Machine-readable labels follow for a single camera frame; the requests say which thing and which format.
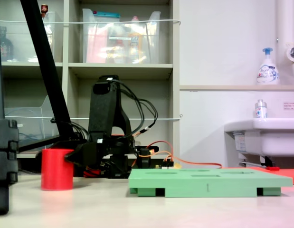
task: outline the black stand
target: black stand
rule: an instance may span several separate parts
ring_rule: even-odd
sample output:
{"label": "black stand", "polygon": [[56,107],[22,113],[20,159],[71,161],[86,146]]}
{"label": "black stand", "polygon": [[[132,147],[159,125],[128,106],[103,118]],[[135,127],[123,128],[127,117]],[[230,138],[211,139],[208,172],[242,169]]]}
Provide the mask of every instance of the black stand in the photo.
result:
{"label": "black stand", "polygon": [[[25,145],[19,149],[20,152],[61,140],[76,139],[72,126],[67,124],[70,122],[70,117],[37,0],[21,0],[21,5],[28,23],[54,117],[57,121],[59,136]],[[19,133],[16,121],[4,119],[2,86],[0,58],[0,214],[6,214],[9,211],[9,185],[17,182],[16,153],[18,151]]]}
{"label": "black stand", "polygon": [[18,141],[17,122],[4,119],[0,57],[0,214],[9,211],[9,185],[17,182]]}

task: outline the clear plastic bin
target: clear plastic bin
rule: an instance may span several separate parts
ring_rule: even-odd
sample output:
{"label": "clear plastic bin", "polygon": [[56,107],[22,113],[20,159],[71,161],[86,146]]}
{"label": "clear plastic bin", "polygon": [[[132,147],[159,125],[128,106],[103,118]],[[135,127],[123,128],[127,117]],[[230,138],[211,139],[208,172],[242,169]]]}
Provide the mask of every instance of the clear plastic bin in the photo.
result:
{"label": "clear plastic bin", "polygon": [[[160,19],[153,12],[150,20]],[[90,9],[83,9],[85,63],[159,63],[159,22],[96,24]]]}
{"label": "clear plastic bin", "polygon": [[[58,135],[57,125],[51,123],[51,119],[43,119],[41,117],[53,118],[51,103],[48,96],[41,107],[25,107],[25,108],[5,108],[6,119],[16,120],[19,129],[19,145],[25,145],[30,142],[45,139],[47,137]],[[33,149],[38,151],[47,147]]]}
{"label": "clear plastic bin", "polygon": [[[62,62],[63,24],[56,12],[44,18],[47,38],[55,62]],[[9,62],[38,62],[28,25],[17,22],[0,22],[1,60]]]}

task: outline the white pump bottle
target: white pump bottle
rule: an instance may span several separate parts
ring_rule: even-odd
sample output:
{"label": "white pump bottle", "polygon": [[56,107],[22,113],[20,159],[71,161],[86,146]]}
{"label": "white pump bottle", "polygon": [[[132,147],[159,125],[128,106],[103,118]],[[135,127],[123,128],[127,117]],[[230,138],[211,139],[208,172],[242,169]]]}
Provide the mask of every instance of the white pump bottle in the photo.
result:
{"label": "white pump bottle", "polygon": [[280,75],[276,65],[272,62],[270,52],[272,48],[264,48],[265,59],[260,67],[259,73],[256,78],[257,85],[279,85]]}

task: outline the shelf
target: shelf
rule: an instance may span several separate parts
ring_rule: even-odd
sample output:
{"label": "shelf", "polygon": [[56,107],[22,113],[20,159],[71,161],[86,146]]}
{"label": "shelf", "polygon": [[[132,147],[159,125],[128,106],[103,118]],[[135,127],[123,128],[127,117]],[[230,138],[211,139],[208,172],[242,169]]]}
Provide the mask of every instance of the shelf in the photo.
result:
{"label": "shelf", "polygon": [[29,151],[29,152],[18,153],[17,158],[35,158],[38,152],[39,151]]}
{"label": "shelf", "polygon": [[83,4],[105,4],[105,5],[158,5],[165,6],[169,0],[79,0]]}
{"label": "shelf", "polygon": [[[36,154],[38,153],[38,151],[35,152],[23,152],[23,153],[18,153],[17,154],[17,158],[35,158]],[[151,159],[164,159],[165,157],[167,157],[166,154],[158,154],[158,155],[154,155],[151,157]],[[107,155],[104,157],[105,159],[109,159],[110,155]],[[134,154],[128,154],[128,159],[136,159],[136,156]]]}
{"label": "shelf", "polygon": [[181,91],[294,91],[294,85],[180,85]]}
{"label": "shelf", "polygon": [[118,75],[123,80],[168,80],[173,64],[69,63],[69,68],[81,79]]}
{"label": "shelf", "polygon": [[[56,63],[59,78],[62,78],[62,63]],[[7,79],[42,79],[39,63],[2,62],[3,78]]]}

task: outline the pipe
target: pipe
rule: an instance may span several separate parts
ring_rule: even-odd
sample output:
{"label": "pipe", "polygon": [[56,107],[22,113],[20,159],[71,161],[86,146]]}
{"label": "pipe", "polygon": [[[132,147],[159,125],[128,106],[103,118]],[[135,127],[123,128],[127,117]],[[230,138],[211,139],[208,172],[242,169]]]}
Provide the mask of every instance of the pipe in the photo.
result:
{"label": "pipe", "polygon": [[283,85],[294,85],[294,64],[287,57],[288,44],[294,42],[294,0],[276,0],[277,55],[276,62]]}

